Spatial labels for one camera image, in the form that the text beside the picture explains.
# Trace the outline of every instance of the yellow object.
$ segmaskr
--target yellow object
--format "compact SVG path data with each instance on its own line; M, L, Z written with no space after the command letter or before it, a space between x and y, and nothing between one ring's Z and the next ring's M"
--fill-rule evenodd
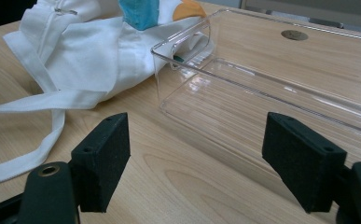
M180 21L188 17L206 17L206 13L202 6L193 0L182 0L183 3L174 10L174 21Z

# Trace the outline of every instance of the wood grain surface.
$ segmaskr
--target wood grain surface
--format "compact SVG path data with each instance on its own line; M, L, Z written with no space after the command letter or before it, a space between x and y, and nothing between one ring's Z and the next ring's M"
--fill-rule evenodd
M218 6L202 5L208 13L218 9ZM2 39L4 34L17 30L18 25L15 22L0 27L0 104L41 92ZM251 30L257 32L258 23L254 25L256 27L251 27ZM334 43L338 44L338 49L341 44L354 44L340 39ZM318 43L311 43L305 48L314 49L315 45ZM280 52L270 54L281 57ZM280 63L274 58L270 60L270 63ZM343 79L342 83L335 83L343 87L341 93L349 93L350 98L361 101L361 88L358 87L361 78L357 78L361 72L356 74L361 68L348 65L355 70L354 76L347 77L344 73L347 70L330 64L329 57L324 66L333 74L345 76L338 78ZM258 62L256 67L269 69ZM328 83L318 77L311 76L308 81L322 90L330 89ZM153 77L91 110L66 112L62 135L47 162L69 161L71 150L102 119L121 112L129 114L132 156L107 213L81 214L81 223L335 222L335 208L329 214L305 214L283 185L277 188L283 190L286 197L263 187L270 184L266 178L270 174L262 180L265 184L255 181L253 169L256 167L244 170L242 160L229 157L222 146L162 114ZM33 150L49 132L49 112L1 114L0 162ZM26 177L20 175L0 183L0 202L23 192Z

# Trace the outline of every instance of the white fabric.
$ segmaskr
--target white fabric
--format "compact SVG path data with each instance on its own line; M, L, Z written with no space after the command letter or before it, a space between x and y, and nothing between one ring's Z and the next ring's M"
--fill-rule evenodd
M181 0L160 0L160 15L158 16L158 25L174 21L174 10L183 1Z
M90 21L105 15L112 18ZM52 132L31 153L0 163L0 182L46 160L66 109L93 108L154 74L150 49L199 19L137 31L120 15L114 0L39 0L25 12L20 30L5 36L44 93L0 105L0 113L51 110ZM171 55L170 48L166 54Z

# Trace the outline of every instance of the white strap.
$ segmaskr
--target white strap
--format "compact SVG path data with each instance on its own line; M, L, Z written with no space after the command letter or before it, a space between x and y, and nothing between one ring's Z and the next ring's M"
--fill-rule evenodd
M65 109L94 108L106 96L104 91L62 90L57 91L49 78L44 64L21 32L5 37L16 57L33 76L45 93L22 98L0 105L0 113L22 113L51 110L52 132L46 136L34 151L11 161L0 163L0 182L24 174L42 164L53 145L61 135Z

